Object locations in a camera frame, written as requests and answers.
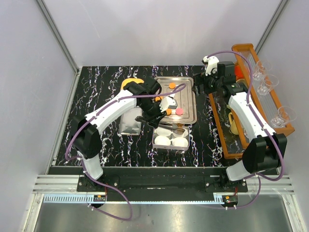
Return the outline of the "pink round cookie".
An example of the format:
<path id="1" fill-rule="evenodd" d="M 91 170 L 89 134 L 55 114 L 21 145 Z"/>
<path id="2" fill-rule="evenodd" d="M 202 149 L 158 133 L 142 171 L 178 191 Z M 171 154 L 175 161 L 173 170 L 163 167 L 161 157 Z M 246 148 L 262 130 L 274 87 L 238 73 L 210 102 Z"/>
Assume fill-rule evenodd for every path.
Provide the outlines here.
<path id="1" fill-rule="evenodd" d="M 177 108 L 177 109 L 175 110 L 175 114 L 178 115 L 178 116 L 183 115 L 183 109 L 182 109 L 182 108 Z"/>

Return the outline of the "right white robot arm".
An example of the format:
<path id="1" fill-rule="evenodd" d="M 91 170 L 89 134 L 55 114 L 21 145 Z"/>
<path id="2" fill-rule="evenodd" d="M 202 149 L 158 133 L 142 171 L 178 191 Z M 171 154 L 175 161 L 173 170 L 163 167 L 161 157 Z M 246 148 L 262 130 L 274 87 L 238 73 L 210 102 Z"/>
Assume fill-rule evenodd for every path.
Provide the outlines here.
<path id="1" fill-rule="evenodd" d="M 203 86 L 206 94 L 218 93 L 236 113 L 249 140 L 241 161 L 227 167 L 219 179 L 220 188 L 228 192 L 236 187 L 237 181 L 262 176 L 264 171 L 283 169 L 287 138 L 276 133 L 264 120 L 246 85 L 236 82 L 234 63 L 219 61 L 215 56 L 207 57 L 203 62 L 206 70 L 194 76 L 193 91 L 200 94 Z"/>

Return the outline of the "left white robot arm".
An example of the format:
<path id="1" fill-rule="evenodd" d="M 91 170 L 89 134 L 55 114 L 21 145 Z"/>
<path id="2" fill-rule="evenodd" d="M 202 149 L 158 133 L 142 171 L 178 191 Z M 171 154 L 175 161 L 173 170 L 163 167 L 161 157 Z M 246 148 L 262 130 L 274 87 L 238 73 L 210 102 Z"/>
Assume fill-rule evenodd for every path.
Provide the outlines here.
<path id="1" fill-rule="evenodd" d="M 155 94 L 160 89 L 161 86 L 156 80 L 143 81 L 130 78 L 123 82 L 120 92 L 109 102 L 85 116 L 74 118 L 69 145 L 77 149 L 85 171 L 90 176 L 87 185 L 93 191 L 100 191 L 104 187 L 104 179 L 101 177 L 103 169 L 99 160 L 102 133 L 118 117 L 135 107 L 142 110 L 142 115 L 134 119 L 157 128 L 169 108 L 168 97 L 159 101 L 154 100 Z"/>

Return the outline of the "metal serving tongs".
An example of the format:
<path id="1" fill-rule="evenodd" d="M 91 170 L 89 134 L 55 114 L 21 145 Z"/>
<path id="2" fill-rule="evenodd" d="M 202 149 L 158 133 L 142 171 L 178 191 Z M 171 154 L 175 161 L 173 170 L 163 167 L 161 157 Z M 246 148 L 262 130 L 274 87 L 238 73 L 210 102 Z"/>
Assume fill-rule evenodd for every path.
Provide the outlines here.
<path id="1" fill-rule="evenodd" d="M 146 123 L 146 124 L 148 124 L 149 126 L 151 126 L 151 125 L 150 125 L 148 122 L 146 122 L 146 121 L 144 120 L 144 118 L 141 117 L 141 116 L 136 117 L 135 120 L 136 120 L 137 122 Z M 173 130 L 175 130 L 175 129 L 178 128 L 176 125 L 164 125 L 164 124 L 158 124 L 158 127 L 162 127 L 162 128 L 171 130 L 172 132 L 173 132 Z"/>

